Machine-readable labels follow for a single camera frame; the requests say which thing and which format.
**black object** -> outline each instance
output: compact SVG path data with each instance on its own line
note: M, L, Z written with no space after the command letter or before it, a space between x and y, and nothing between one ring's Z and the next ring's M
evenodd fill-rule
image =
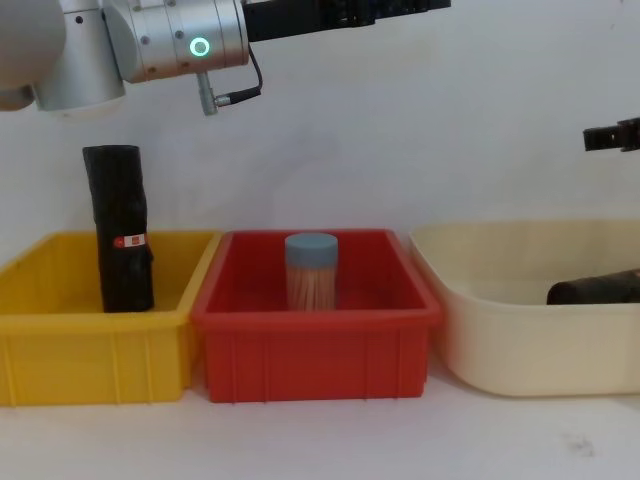
M377 19L448 8L451 0L270 0L245 4L249 41L347 27L372 25Z
M623 152L632 152L640 149L640 118L623 120L612 127L589 128L583 133L587 151L621 148Z
M547 305L640 303L640 270L555 284Z
M154 306L153 255L146 241L140 149L106 145L82 153L93 199L104 311L149 310Z

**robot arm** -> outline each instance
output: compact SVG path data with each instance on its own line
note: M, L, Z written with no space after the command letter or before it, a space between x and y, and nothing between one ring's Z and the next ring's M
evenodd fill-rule
M250 41L360 27L450 0L1 0L0 110L73 114L118 102L123 81L197 76L206 115L260 94ZM255 88L215 96L208 72L249 59Z

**cream plastic tub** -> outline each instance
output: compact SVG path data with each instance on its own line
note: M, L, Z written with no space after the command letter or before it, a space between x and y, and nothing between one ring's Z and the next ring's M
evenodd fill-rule
M640 221L437 225L411 240L460 379L508 396L640 393L640 304L545 305L555 282L639 268Z

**black cylindrical object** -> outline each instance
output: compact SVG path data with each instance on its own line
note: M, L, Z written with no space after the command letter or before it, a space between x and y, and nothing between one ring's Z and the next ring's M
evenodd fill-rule
M547 305L640 303L640 270L556 283Z
M102 302L106 313L154 306L147 241L147 200L140 149L105 145L83 149L98 236Z

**red bin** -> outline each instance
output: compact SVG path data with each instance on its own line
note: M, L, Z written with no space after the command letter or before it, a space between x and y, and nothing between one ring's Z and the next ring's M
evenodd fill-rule
M287 310L285 238L227 234L192 313L212 402L419 397L441 308L393 232L339 241L337 309Z

